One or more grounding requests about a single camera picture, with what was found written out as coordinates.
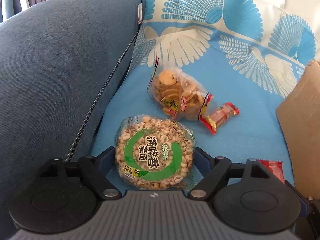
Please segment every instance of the metal screw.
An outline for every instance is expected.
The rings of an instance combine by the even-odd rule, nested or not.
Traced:
[[[106,196],[106,197],[115,197],[119,194],[119,191],[117,191],[116,189],[114,188],[108,188],[108,189],[105,189],[103,191],[103,194]]]
[[[192,190],[190,194],[193,197],[201,198],[201,197],[204,197],[207,193],[204,190],[195,189],[195,190]]]

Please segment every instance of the snack package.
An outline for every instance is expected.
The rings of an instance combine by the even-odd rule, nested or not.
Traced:
[[[225,124],[230,117],[238,114],[238,108],[236,108],[232,103],[227,102],[211,114],[201,116],[200,121],[206,125],[212,134],[215,134],[217,129]]]
[[[213,95],[196,79],[159,58],[147,90],[172,119],[200,120],[207,111],[217,108]]]
[[[192,163],[193,131],[181,123],[149,115],[124,119],[116,134],[121,178],[140,189],[184,187]]]
[[[282,171],[282,162],[279,161],[267,161],[267,160],[258,160],[260,161],[265,167],[268,168],[269,171],[273,173],[279,180],[284,183],[284,176]]]

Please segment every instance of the red candy wrapper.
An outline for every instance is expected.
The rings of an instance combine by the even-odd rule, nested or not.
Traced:
[[[212,134],[215,134],[217,129],[224,125],[230,117],[238,114],[238,108],[227,102],[209,115],[200,115],[199,120],[204,123]]]
[[[266,161],[266,160],[258,160],[264,166],[268,168],[269,171],[273,173],[279,180],[284,183],[283,171],[282,171],[282,162],[277,161]]]

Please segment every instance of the plastic wrap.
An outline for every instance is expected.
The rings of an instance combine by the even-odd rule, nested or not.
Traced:
[[[149,115],[124,119],[116,134],[120,177],[140,189],[184,187],[192,163],[193,131],[179,122]]]
[[[148,94],[172,119],[200,120],[217,108],[213,95],[196,79],[167,61],[156,60]]]

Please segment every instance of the red label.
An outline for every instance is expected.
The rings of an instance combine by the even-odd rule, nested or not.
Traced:
[[[184,110],[186,109],[186,105],[187,105],[187,98],[182,96],[181,97],[181,104],[180,104],[180,111],[184,112]]]

